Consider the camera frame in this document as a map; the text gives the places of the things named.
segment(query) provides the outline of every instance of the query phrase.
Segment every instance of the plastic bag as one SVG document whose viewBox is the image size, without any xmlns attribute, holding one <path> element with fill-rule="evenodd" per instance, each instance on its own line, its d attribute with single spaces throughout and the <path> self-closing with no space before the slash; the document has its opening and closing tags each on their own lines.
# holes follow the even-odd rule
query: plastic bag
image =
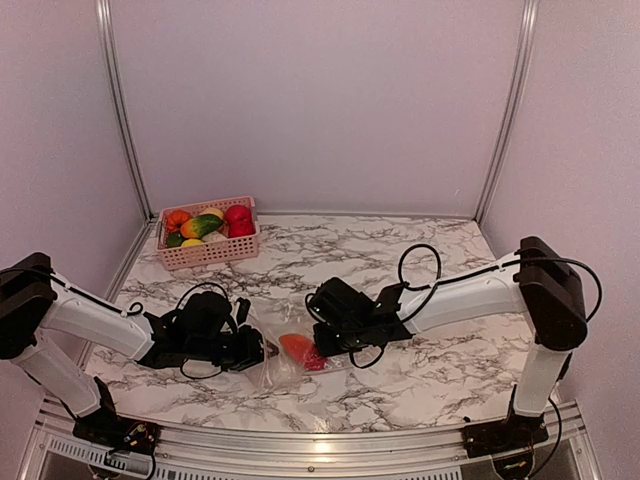
<svg viewBox="0 0 640 480">
<path fill-rule="evenodd" d="M 265 342 L 277 347 L 277 354 L 265 348 L 264 362 L 245 371 L 259 390 L 290 387 L 301 383 L 306 375 L 322 375 L 353 368 L 348 354 L 324 358 L 315 350 L 315 320 L 305 308 L 303 295 L 269 301 L 255 300 L 250 316 L 253 317 L 252 323 L 262 332 Z M 367 348 L 356 353 L 355 359 L 360 365 L 367 364 L 377 354 L 377 349 Z"/>
</svg>

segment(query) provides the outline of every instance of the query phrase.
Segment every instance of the pink wall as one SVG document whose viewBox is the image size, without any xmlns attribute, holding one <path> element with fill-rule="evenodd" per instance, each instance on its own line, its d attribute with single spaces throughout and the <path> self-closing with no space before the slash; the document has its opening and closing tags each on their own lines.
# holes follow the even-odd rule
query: pink wall
<svg viewBox="0 0 640 480">
<path fill-rule="evenodd" d="M 94 2 L 4 2 L 0 267 L 48 253 L 104 293 L 141 227 L 108 97 Z M 78 342 L 64 346 L 73 353 Z M 0 478 L 15 478 L 42 397 L 0 362 Z"/>
<path fill-rule="evenodd" d="M 543 1 L 531 74 L 483 229 L 496 253 L 537 234 L 602 277 L 602 313 L 564 382 L 603 478 L 638 478 L 640 3 Z"/>
<path fill-rule="evenodd" d="M 504 110 L 513 0 L 114 2 L 155 209 L 472 216 Z"/>
</svg>

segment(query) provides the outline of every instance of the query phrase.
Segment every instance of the white robotic arm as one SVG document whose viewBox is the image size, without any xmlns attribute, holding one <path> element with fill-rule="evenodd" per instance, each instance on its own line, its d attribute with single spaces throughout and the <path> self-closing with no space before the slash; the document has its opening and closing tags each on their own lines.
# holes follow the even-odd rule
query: white robotic arm
<svg viewBox="0 0 640 480">
<path fill-rule="evenodd" d="M 464 429 L 470 457 L 498 454 L 548 439 L 544 425 L 547 400 L 563 375 L 573 349 L 587 335 L 582 282 L 542 240 L 525 238 L 520 249 L 497 262 L 440 278 L 419 289 L 406 283 L 385 287 L 374 301 L 339 278 L 323 283 L 307 300 L 316 319 L 314 339 L 329 357 L 406 340 L 440 325 L 500 313 L 524 314 L 533 339 L 504 420 Z M 503 478 L 524 474 L 531 450 Z"/>
<path fill-rule="evenodd" d="M 139 303 L 136 310 L 124 311 L 76 287 L 41 253 L 0 273 L 0 359 L 21 367 L 60 398 L 76 420 L 74 435 L 92 442 L 150 453 L 158 426 L 117 415 L 107 386 L 84 373 L 47 331 L 89 340 L 156 369 L 198 360 L 240 371 L 262 362 L 264 348 L 275 353 L 260 332 L 244 324 L 249 301 L 240 299 L 232 315 L 224 291 L 194 294 L 184 306 L 157 317 Z M 135 437 L 133 425 L 144 428 L 135 448 L 123 445 L 124 438 Z"/>
<path fill-rule="evenodd" d="M 527 304 L 514 280 L 520 271 L 519 255 L 510 253 L 497 262 L 466 271 L 441 280 L 437 293 L 404 325 L 411 334 L 425 332 L 440 325 L 447 325 L 500 313 L 521 313 L 532 332 L 536 329 L 529 315 Z M 495 270 L 486 272 L 487 267 Z M 475 272 L 486 272 L 473 276 Z M 456 278 L 469 277 L 460 282 Z M 398 317 L 402 321 L 419 309 L 429 291 L 405 290 L 400 296 Z M 547 399 L 560 376 L 571 350 L 554 351 L 544 345 L 531 342 L 527 361 L 515 392 L 513 409 L 516 414 L 539 417 L 545 410 Z"/>
</svg>

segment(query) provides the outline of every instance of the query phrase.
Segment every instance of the basket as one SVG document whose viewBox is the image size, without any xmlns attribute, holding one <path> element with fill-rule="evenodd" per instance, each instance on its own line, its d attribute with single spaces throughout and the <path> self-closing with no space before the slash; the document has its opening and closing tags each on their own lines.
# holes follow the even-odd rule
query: basket
<svg viewBox="0 0 640 480">
<path fill-rule="evenodd" d="M 192 216 L 197 216 L 205 208 L 219 208 L 226 213 L 227 209 L 233 205 L 243 205 L 251 210 L 251 216 L 256 233 L 246 237 L 221 239 L 216 242 L 207 242 L 202 245 L 190 247 L 167 248 L 167 218 L 175 210 L 184 210 Z M 230 260 L 240 260 L 242 258 L 256 257 L 258 255 L 258 236 L 260 226 L 256 219 L 256 204 L 253 197 L 236 197 L 214 200 L 212 202 L 194 203 L 181 207 L 167 208 L 160 214 L 158 222 L 158 246 L 156 252 L 167 270 L 177 270 L 178 268 L 196 267 L 210 263 L 228 262 Z"/>
</svg>

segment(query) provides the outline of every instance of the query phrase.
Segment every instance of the marble surface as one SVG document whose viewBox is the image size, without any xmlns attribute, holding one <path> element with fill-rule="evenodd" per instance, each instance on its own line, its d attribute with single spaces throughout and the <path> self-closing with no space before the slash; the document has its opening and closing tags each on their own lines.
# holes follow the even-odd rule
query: marble surface
<svg viewBox="0 0 640 480">
<path fill-rule="evenodd" d="M 262 216 L 257 258 L 164 270 L 156 238 L 145 244 L 117 303 L 161 314 L 196 283 L 221 283 L 250 298 L 269 328 L 309 328 L 303 297 L 331 276 L 370 296 L 395 283 L 401 253 L 428 242 L 451 274 L 493 260 L 477 225 L 423 218 Z M 411 257 L 407 278 L 433 278 L 432 259 Z M 245 430 L 362 432 L 460 423 L 506 413 L 530 333 L 519 315 L 496 315 L 432 329 L 387 347 L 373 368 L 298 378 L 265 393 L 249 377 L 204 381 L 177 369 L 150 370 L 96 347 L 87 366 L 107 382 L 119 412 L 171 422 Z"/>
</svg>

